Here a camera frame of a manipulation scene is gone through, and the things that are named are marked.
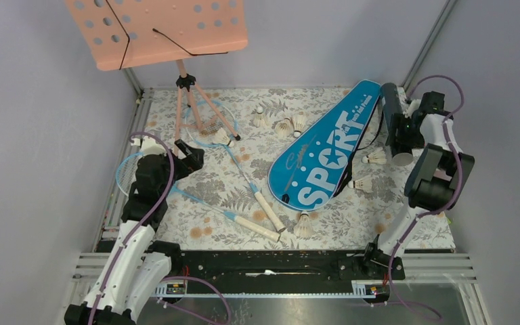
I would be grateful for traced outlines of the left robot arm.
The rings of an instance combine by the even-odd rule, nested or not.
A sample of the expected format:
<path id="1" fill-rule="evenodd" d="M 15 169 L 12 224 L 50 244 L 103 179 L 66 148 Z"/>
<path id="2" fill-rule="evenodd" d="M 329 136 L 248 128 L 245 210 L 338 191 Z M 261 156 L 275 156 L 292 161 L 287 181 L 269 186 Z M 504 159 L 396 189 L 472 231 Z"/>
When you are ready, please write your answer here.
<path id="1" fill-rule="evenodd" d="M 179 245 L 154 236 L 172 187 L 203 167 L 204 150 L 178 139 L 174 144 L 184 155 L 178 158 L 163 140 L 143 131 L 132 133 L 129 142 L 139 151 L 116 242 L 83 302 L 67 307 L 65 324 L 136 324 L 158 283 L 182 272 Z"/>

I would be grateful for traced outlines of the blue racket left side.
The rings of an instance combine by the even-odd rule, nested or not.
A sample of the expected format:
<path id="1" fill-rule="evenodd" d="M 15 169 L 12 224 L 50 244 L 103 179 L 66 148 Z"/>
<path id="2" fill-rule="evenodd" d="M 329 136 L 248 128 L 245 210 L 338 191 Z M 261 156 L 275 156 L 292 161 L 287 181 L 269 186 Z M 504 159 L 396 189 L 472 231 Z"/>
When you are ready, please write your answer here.
<path id="1" fill-rule="evenodd" d="M 129 196 L 131 186 L 133 185 L 133 182 L 136 180 L 136 171 L 138 169 L 138 163 L 145 156 L 146 156 L 146 154 L 144 152 L 138 152 L 135 154 L 131 154 L 130 156 L 126 157 L 120 163 L 120 165 L 118 166 L 118 168 L 116 170 L 116 173 L 115 173 L 116 184 L 117 184 L 119 190 L 126 197 Z M 252 232 L 255 232 L 256 234 L 259 234 L 273 242 L 278 242 L 281 238 L 281 234 L 279 234 L 275 231 L 269 230 L 263 226 L 257 225 L 256 223 L 253 223 L 252 221 L 249 221 L 248 219 L 245 219 L 244 217 L 242 217 L 236 213 L 210 205 L 209 203 L 205 202 L 204 200 L 178 189 L 175 184 L 172 185 L 171 193 L 181 194 L 182 196 L 185 196 L 186 198 L 189 198 L 194 202 L 203 204 L 204 206 L 210 208 L 211 210 L 214 210 L 214 211 L 218 212 L 219 214 L 224 215 L 227 219 L 233 221 L 234 223 L 237 223 L 238 225 L 240 225 Z"/>

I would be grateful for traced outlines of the black front rail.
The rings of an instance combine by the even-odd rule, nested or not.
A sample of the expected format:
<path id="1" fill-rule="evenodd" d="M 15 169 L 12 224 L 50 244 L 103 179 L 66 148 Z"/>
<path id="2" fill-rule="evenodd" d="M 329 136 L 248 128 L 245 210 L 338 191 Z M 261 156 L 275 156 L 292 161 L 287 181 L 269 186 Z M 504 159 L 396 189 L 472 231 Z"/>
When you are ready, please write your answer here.
<path id="1" fill-rule="evenodd" d="M 156 241 L 147 251 L 171 258 L 170 276 L 187 275 L 223 294 L 340 294 L 356 280 L 380 284 L 406 277 L 401 258 L 371 248 L 355 251 L 189 251 Z"/>

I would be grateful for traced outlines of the shuttlecock upright back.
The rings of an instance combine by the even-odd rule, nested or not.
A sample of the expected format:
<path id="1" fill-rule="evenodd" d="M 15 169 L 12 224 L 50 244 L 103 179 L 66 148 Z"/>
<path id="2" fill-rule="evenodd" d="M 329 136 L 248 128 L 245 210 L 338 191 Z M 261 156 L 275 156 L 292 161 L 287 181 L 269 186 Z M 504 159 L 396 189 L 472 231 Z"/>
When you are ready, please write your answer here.
<path id="1" fill-rule="evenodd" d="M 255 115 L 253 118 L 253 124 L 255 127 L 266 127 L 267 121 L 265 117 L 264 109 L 261 106 L 255 108 Z"/>

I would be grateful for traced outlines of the shuttlecock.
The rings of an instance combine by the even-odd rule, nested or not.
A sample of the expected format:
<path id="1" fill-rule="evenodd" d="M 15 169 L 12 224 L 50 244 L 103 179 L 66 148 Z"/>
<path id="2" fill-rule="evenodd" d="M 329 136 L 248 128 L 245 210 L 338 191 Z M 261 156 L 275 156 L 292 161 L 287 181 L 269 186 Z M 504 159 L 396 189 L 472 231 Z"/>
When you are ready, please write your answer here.
<path id="1" fill-rule="evenodd" d="M 365 193 L 372 193 L 372 177 L 370 175 L 366 175 L 359 179 L 353 179 L 349 181 L 348 187 L 351 189 L 363 191 Z"/>
<path id="2" fill-rule="evenodd" d="M 362 162 L 366 164 L 385 165 L 387 163 L 385 150 L 382 148 L 375 149 L 373 152 L 363 156 Z"/>
<path id="3" fill-rule="evenodd" d="M 223 128 L 218 129 L 212 137 L 212 144 L 227 146 L 229 148 L 234 146 L 234 141 L 231 137 L 226 133 Z"/>
<path id="4" fill-rule="evenodd" d="M 253 124 L 255 127 L 266 127 L 267 121 L 265 117 L 264 109 L 261 106 L 255 108 L 255 115 L 253 118 Z"/>
<path id="5" fill-rule="evenodd" d="M 292 117 L 292 135 L 294 138 L 300 137 L 307 123 L 307 117 L 304 114 L 296 114 Z"/>
<path id="6" fill-rule="evenodd" d="M 314 235 L 309 213 L 302 211 L 297 224 L 293 228 L 293 234 L 298 238 L 309 238 Z"/>
<path id="7" fill-rule="evenodd" d="M 288 137 L 293 132 L 292 127 L 292 119 L 285 117 L 276 124 L 274 131 L 278 137 Z"/>

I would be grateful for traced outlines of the pink music stand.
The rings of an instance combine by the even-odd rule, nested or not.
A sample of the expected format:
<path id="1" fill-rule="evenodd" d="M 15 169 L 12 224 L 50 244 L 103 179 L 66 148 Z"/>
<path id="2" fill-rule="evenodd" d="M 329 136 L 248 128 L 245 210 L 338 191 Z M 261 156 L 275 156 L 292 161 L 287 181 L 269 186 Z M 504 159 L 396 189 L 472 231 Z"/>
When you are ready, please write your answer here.
<path id="1" fill-rule="evenodd" d="M 242 1 L 69 0 L 65 5 L 97 69 L 111 71 L 174 62 L 179 71 L 176 112 L 181 112 L 182 98 L 186 97 L 195 118 L 191 128 L 201 131 L 220 120 L 234 139 L 240 140 L 240 134 L 204 94 L 183 61 L 223 55 L 248 45 Z M 200 117 L 195 91 L 215 114 L 209 122 L 204 123 Z"/>

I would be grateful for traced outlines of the blue racket near stand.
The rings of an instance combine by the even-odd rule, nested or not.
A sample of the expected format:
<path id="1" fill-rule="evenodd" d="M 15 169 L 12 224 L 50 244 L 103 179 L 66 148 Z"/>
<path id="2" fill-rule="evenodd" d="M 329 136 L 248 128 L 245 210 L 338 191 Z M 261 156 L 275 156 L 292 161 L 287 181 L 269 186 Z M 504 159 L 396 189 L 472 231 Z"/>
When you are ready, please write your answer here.
<path id="1" fill-rule="evenodd" d="M 239 130 L 236 116 L 229 108 L 226 108 L 219 102 L 214 101 L 213 103 L 216 105 L 217 111 L 200 108 L 206 104 L 204 100 L 201 100 L 195 104 L 190 105 L 187 111 L 181 114 L 182 122 L 187 128 L 188 136 L 194 141 L 194 143 L 201 147 L 221 148 L 227 153 L 247 183 L 249 189 L 255 197 L 255 200 L 258 202 L 263 212 L 271 221 L 274 227 L 274 230 L 272 231 L 282 234 L 286 227 L 280 218 L 274 213 L 273 209 L 266 201 L 264 195 L 262 195 L 261 190 L 257 187 L 256 183 L 246 174 L 246 172 L 244 172 L 243 168 L 238 162 L 238 159 L 232 152 L 232 148 L 236 145 L 236 136 L 230 133 L 229 128 L 232 127 L 235 131 Z M 229 148 L 227 146 L 212 144 L 211 140 L 213 134 L 220 128 L 223 128 L 234 141 L 233 147 Z"/>

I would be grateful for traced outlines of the black shuttlecock tube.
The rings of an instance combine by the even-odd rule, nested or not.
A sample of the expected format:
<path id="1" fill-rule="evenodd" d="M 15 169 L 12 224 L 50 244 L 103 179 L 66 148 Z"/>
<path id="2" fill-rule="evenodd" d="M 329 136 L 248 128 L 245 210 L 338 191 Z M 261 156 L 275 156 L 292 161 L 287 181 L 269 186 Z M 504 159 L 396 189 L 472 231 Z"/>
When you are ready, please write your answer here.
<path id="1" fill-rule="evenodd" d="M 396 84 L 385 83 L 381 86 L 381 108 L 388 132 L 385 145 L 391 162 L 400 167 L 407 166 L 413 161 L 413 134 L 404 116 Z"/>

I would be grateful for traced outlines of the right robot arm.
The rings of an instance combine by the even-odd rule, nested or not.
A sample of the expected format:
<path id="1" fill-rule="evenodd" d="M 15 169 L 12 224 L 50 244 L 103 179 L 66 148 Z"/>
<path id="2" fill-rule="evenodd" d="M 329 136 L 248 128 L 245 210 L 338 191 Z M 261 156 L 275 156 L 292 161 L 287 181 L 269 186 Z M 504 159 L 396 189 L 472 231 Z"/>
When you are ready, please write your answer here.
<path id="1" fill-rule="evenodd" d="M 404 186 L 406 202 L 368 243 L 359 266 L 368 278 L 389 280 L 402 270 L 401 256 L 420 225 L 457 203 L 475 159 L 457 144 L 453 124 L 459 109 L 446 110 L 443 93 L 429 91 L 413 100 L 403 87 L 385 83 L 380 94 L 391 160 L 414 164 Z"/>

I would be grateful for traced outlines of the blue racket cover bag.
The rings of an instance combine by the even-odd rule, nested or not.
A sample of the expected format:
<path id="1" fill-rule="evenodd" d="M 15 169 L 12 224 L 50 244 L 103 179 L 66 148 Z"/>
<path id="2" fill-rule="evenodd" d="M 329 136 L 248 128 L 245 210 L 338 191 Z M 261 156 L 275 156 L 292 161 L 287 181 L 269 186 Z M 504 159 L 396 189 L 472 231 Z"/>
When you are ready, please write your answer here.
<path id="1" fill-rule="evenodd" d="M 380 83 L 360 81 L 277 157 L 267 185 L 279 203 L 314 211 L 343 189 L 380 92 Z"/>

